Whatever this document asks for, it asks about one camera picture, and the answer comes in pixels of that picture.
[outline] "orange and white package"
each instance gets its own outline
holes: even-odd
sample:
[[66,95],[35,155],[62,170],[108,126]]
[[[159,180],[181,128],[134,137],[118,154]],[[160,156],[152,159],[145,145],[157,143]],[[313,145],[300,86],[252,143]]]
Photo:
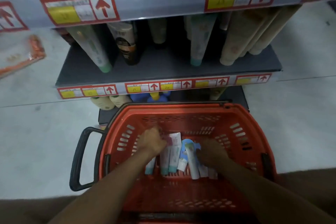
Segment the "orange and white package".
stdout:
[[0,78],[33,64],[46,56],[40,39],[30,35],[18,43],[0,47]]

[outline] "white tile floor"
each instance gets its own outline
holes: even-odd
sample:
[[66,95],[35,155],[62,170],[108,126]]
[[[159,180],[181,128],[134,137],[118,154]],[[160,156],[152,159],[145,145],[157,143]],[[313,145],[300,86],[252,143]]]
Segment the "white tile floor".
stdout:
[[[52,31],[45,60],[0,80],[0,198],[70,195],[78,137],[97,124],[90,100],[57,98],[54,84],[69,46]],[[279,173],[336,167],[336,14],[305,5],[274,39],[279,82],[244,87],[251,114],[275,155]],[[81,182],[92,180],[99,136],[86,147]]]

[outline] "forearm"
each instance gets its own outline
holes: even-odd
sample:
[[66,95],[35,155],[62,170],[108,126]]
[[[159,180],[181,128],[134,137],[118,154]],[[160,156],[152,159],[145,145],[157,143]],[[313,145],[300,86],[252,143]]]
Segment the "forearm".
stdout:
[[50,224],[111,224],[123,207],[128,191],[150,161],[146,151],[138,151],[105,178],[79,196]]
[[223,158],[218,163],[216,170],[246,196],[261,223],[335,223],[308,201],[232,160]]

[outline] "person's right arm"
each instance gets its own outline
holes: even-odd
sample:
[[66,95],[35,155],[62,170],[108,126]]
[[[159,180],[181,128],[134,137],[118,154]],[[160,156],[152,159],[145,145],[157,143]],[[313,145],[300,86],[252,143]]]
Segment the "person's right arm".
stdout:
[[336,223],[336,219],[300,196],[229,159],[215,140],[201,142],[197,157],[204,165],[216,169],[246,196],[262,224]]

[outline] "person's left arm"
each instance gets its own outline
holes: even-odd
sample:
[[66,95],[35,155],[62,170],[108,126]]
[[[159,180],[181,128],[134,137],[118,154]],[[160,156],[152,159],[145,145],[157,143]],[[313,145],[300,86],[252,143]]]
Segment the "person's left arm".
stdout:
[[132,157],[74,200],[49,224],[115,223],[138,175],[165,146],[166,141],[160,138],[158,128],[146,130],[138,141],[137,152]]

